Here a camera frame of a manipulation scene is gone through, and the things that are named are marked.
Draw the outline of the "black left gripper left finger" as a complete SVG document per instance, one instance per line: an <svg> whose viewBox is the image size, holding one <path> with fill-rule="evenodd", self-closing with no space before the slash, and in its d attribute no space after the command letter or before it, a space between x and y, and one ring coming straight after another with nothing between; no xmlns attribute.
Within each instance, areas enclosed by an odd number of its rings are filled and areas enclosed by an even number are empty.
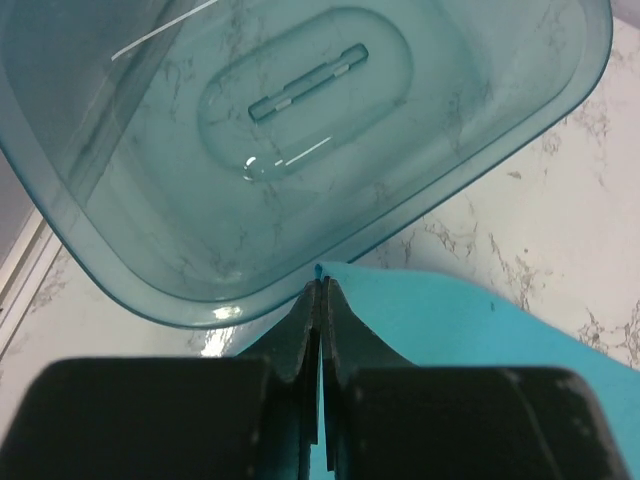
<svg viewBox="0 0 640 480"><path fill-rule="evenodd" d="M320 284L234 357L71 358L31 383L5 479L306 479L318 441Z"/></svg>

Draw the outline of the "teal t shirt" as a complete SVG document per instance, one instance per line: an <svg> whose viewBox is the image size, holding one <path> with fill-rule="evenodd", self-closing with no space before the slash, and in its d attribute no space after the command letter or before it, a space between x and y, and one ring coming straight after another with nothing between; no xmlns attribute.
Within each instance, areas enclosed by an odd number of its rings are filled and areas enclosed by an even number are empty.
<svg viewBox="0 0 640 480"><path fill-rule="evenodd" d="M243 352L239 479L635 479L639 374L437 273L323 264Z"/></svg>

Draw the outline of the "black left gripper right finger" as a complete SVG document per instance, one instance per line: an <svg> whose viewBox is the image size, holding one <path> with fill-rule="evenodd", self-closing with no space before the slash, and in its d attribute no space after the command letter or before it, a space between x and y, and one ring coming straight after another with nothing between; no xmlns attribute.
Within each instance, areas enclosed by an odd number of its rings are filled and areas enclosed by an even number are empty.
<svg viewBox="0 0 640 480"><path fill-rule="evenodd" d="M323 281L340 479L626 479L630 370L446 276Z"/></svg>

